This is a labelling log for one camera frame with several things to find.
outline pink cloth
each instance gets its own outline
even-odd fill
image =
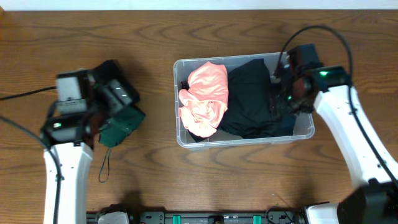
[[[207,138],[217,131],[228,105],[228,76],[224,65],[210,62],[188,77],[189,90],[180,90],[184,104],[179,114],[184,127],[196,136]]]

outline wood grain surface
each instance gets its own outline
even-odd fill
[[[278,52],[300,28],[328,24],[349,41],[363,108],[398,158],[398,11],[91,11],[6,12],[0,20],[0,96],[55,85],[55,76],[117,59],[141,94],[147,117],[113,150],[97,144],[87,210],[126,202],[137,209],[265,210],[340,201],[351,191],[343,156],[314,114],[315,135],[281,145],[189,151],[177,144],[173,64],[181,58]],[[340,43],[311,30],[290,45],[316,43],[326,65],[346,63]],[[36,134],[54,91],[0,102],[0,113]],[[0,124],[0,223],[42,223],[42,148]]]

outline green clip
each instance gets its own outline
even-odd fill
[[[253,216],[253,224],[261,224],[261,216],[254,215]]]
[[[173,215],[173,224],[181,224],[181,216]]]

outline clear plastic bin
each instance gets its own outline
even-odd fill
[[[174,63],[174,97],[175,97],[175,122],[177,126],[177,142],[180,146],[189,148],[191,150],[208,149],[210,147],[225,147],[225,146],[243,146],[249,144],[282,144],[290,143],[299,139],[309,139],[315,133],[315,127],[311,114],[300,114],[296,119],[296,124],[293,130],[293,136],[282,136],[273,138],[257,138],[257,139],[243,139],[241,136],[228,134],[224,131],[218,130],[214,135],[202,142],[195,142],[184,125],[178,114],[178,108],[183,106],[178,98],[178,93],[181,90],[181,81],[187,81],[189,74],[198,69],[206,62],[213,64],[225,65],[228,72],[232,71],[246,62],[253,59],[263,58],[270,73],[275,70],[278,61],[279,53],[257,54],[257,55],[242,55],[230,57],[215,57],[215,58],[196,58],[196,59],[181,59]]]

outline black garment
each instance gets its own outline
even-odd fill
[[[201,142],[201,141],[207,139],[207,138],[204,138],[204,137],[196,136],[195,134],[193,134],[193,133],[190,132],[189,130],[187,130],[187,131],[188,131],[189,135],[191,135],[191,137],[193,138],[193,140],[194,140],[195,142]]]
[[[181,82],[181,89],[189,90],[189,83],[188,83],[188,81],[182,81],[182,82]]]
[[[228,110],[219,129],[249,138],[293,135],[294,116],[274,119],[269,111],[271,80],[263,59],[252,60],[228,73]]]

